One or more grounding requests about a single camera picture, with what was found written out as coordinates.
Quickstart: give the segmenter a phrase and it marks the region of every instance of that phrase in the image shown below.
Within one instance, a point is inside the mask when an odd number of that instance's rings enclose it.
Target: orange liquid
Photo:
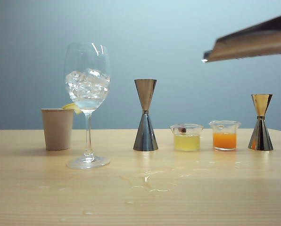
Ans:
[[[235,133],[213,133],[213,146],[219,148],[236,148],[237,136]]]

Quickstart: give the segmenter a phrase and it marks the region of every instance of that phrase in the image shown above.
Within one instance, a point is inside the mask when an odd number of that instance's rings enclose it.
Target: wine glass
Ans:
[[[91,42],[77,42],[68,46],[64,72],[70,98],[85,114],[86,148],[84,155],[70,160],[72,169],[88,169],[110,163],[95,156],[91,147],[91,114],[105,100],[110,86],[109,58],[106,47]]]

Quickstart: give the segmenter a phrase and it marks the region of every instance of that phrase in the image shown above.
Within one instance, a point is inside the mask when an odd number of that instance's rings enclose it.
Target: lemon juice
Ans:
[[[200,148],[200,137],[199,135],[175,134],[174,147],[182,151],[196,151]]]

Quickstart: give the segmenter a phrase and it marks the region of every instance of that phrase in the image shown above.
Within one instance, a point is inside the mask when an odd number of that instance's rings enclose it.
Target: jigger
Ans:
[[[158,149],[153,127],[149,118],[149,108],[153,96],[155,79],[134,80],[142,107],[142,116],[133,149],[136,151],[154,151]]]
[[[272,94],[252,94],[257,112],[257,122],[248,145],[250,149],[260,151],[270,151],[273,149],[271,138],[265,124],[265,113],[272,96]]]

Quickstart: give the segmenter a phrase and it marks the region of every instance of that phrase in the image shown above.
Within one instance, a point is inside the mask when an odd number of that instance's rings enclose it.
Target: small glass beaker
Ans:
[[[175,124],[170,126],[174,134],[174,148],[181,151],[200,149],[200,133],[203,126],[197,124]]]
[[[211,121],[213,130],[213,147],[216,150],[232,151],[237,147],[237,128],[241,125],[238,121]]]

